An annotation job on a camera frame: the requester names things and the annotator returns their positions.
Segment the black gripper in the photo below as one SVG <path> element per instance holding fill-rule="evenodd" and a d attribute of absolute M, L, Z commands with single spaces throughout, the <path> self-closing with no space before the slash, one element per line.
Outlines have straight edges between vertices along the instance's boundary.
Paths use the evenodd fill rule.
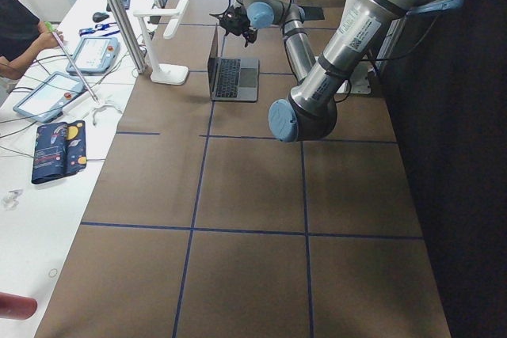
<path fill-rule="evenodd" d="M 257 39 L 257 31 L 250 27 L 249 21 L 239 21 L 236 28 L 236 35 L 243 36 L 245 39 L 244 46 L 247 47 L 249 44 L 254 44 Z"/>

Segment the person's forearm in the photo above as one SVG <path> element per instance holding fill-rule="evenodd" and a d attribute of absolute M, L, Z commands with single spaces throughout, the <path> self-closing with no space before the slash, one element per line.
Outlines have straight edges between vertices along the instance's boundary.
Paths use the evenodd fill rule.
<path fill-rule="evenodd" d="M 29 48 L 13 60 L 1 57 L 1 76 L 11 80 L 19 80 L 23 77 L 32 62 L 44 50 L 40 39 L 35 40 Z"/>

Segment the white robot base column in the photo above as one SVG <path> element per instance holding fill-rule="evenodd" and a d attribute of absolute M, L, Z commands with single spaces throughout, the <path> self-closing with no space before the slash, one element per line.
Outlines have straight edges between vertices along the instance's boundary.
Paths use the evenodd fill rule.
<path fill-rule="evenodd" d="M 346 19 L 348 12 L 353 7 L 356 0 L 345 0 L 345 6 L 343 9 L 343 15 L 341 21 Z M 368 64 L 361 62 L 354 69 L 352 77 L 350 79 L 351 94 L 356 95 L 368 95 L 372 89 L 368 80 Z"/>

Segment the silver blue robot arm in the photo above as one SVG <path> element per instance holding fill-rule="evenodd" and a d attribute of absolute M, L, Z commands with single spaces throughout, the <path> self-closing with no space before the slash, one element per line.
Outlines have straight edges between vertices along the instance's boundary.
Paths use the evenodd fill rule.
<path fill-rule="evenodd" d="M 463 0 L 356 0 L 319 56 L 311 50 L 298 6 L 281 0 L 235 0 L 255 29 L 278 25 L 298 85 L 269 109 L 269 128 L 282 142 L 326 137 L 337 121 L 334 94 L 393 20 L 461 7 Z"/>

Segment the person's hand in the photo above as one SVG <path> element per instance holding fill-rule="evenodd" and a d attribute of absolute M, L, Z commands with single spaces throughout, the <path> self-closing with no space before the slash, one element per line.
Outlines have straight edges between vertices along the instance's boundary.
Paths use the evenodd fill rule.
<path fill-rule="evenodd" d="M 60 31 L 55 32 L 42 32 L 37 38 L 36 42 L 40 49 L 49 49 L 58 47 L 64 40 L 63 33 Z"/>

